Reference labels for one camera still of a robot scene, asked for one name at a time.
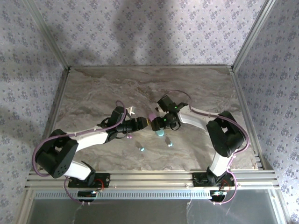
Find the patterned wallpaper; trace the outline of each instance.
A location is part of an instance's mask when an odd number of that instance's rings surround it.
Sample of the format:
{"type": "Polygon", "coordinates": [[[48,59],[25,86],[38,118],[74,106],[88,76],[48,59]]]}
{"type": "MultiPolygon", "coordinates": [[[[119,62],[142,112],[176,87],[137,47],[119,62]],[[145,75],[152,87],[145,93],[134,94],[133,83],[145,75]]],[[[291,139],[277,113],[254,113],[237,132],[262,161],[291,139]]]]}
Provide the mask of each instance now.
{"type": "Polygon", "coordinates": [[[0,7],[0,223],[8,224],[63,69],[21,0],[0,7]]]}
{"type": "Polygon", "coordinates": [[[232,64],[265,0],[36,0],[71,66],[232,64]]]}
{"type": "Polygon", "coordinates": [[[265,158],[299,223],[299,1],[278,0],[238,76],[265,158]]]}

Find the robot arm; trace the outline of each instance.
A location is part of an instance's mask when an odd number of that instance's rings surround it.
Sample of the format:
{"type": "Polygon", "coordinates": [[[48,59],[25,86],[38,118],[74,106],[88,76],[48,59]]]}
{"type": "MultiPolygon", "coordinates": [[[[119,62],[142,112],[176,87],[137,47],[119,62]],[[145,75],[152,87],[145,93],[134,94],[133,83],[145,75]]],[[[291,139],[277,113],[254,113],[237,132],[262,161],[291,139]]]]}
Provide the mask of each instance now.
{"type": "Polygon", "coordinates": [[[145,128],[149,123],[146,118],[138,117],[124,120],[115,128],[106,131],[97,129],[111,127],[117,124],[124,114],[124,108],[117,106],[111,117],[104,119],[100,124],[92,129],[80,132],[65,133],[60,129],[53,131],[52,136],[63,136],[45,142],[37,151],[35,161],[53,178],[69,176],[91,185],[94,181],[95,170],[85,162],[73,161],[76,152],[98,144],[105,144],[118,138],[119,133],[128,134],[145,128]]]}
{"type": "Polygon", "coordinates": [[[225,117],[235,121],[231,113],[227,111],[220,114],[209,113],[190,107],[186,103],[176,105],[167,95],[158,101],[156,110],[160,113],[160,117],[151,121],[154,131],[167,128],[178,130],[183,123],[201,128],[209,134],[215,154],[206,175],[210,185],[215,185],[226,174],[233,153],[245,140],[240,129],[221,119],[225,117]]]}

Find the marble tabletop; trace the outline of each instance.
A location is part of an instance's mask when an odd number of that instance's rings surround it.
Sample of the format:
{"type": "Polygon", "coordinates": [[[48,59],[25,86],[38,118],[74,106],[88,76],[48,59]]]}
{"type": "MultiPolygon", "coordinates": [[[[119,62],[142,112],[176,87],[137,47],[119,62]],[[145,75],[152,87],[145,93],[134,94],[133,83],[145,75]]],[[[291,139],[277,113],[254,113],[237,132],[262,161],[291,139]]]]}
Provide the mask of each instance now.
{"type": "MultiPolygon", "coordinates": [[[[154,112],[157,101],[169,90],[183,90],[192,96],[195,108],[231,112],[245,127],[240,105],[227,68],[81,68],[71,69],[55,128],[65,132],[88,129],[109,117],[115,101],[135,106],[135,117],[154,112]]],[[[188,102],[183,94],[171,93],[176,103],[188,102]]],[[[113,140],[75,154],[101,170],[206,170],[214,155],[208,134],[191,125],[166,130],[158,137],[151,127],[132,134],[132,139],[113,140]],[[173,146],[168,147],[169,138],[173,146]]],[[[256,161],[251,146],[237,156],[235,169],[252,169],[256,161]]]]}

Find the purple floral wallpaper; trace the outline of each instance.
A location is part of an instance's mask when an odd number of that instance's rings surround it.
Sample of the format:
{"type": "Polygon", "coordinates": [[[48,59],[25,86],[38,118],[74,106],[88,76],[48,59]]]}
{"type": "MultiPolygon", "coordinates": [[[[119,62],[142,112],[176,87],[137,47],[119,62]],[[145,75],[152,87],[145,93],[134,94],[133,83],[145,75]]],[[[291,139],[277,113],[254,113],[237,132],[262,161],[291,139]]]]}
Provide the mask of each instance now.
{"type": "Polygon", "coordinates": [[[0,223],[8,224],[63,69],[21,0],[0,7],[0,223]]]}
{"type": "Polygon", "coordinates": [[[36,0],[71,66],[232,64],[265,0],[36,0]]]}
{"type": "Polygon", "coordinates": [[[299,223],[299,1],[277,0],[237,75],[263,154],[299,223]]]}

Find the gray marble surface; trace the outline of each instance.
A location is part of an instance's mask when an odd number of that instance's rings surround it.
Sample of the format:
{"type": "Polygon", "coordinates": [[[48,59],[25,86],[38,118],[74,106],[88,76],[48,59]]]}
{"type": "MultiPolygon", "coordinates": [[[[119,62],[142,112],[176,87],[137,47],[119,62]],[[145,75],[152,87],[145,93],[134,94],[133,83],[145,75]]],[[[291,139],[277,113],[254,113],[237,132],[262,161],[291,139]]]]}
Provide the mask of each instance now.
{"type": "MultiPolygon", "coordinates": [[[[218,68],[84,68],[72,69],[55,128],[73,132],[91,128],[110,116],[115,101],[136,107],[136,117],[147,117],[168,90],[183,90],[193,98],[193,106],[209,112],[230,111],[245,127],[228,69],[218,68]]],[[[176,103],[187,102],[183,94],[169,95],[176,103]]],[[[214,149],[201,129],[182,125],[179,131],[166,130],[158,137],[151,127],[133,133],[132,139],[113,140],[76,153],[100,170],[205,170],[214,149]],[[168,147],[165,138],[173,142],[168,147]],[[140,152],[138,146],[145,147],[140,152]]],[[[232,168],[255,167],[253,150],[233,162],[232,168]]]]}

